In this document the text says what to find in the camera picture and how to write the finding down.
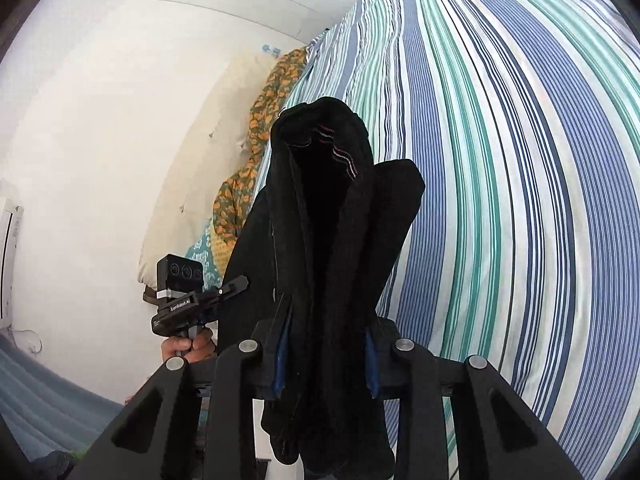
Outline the left hand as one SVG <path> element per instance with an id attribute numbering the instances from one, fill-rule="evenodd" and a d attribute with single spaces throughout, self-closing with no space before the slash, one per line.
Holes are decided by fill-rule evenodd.
<path id="1" fill-rule="evenodd" d="M 177 336 L 166 338 L 160 345 L 160 352 L 163 361 L 182 356 L 189 363 L 197 363 L 216 356 L 217 349 L 213 332 L 205 327 L 193 339 Z"/>

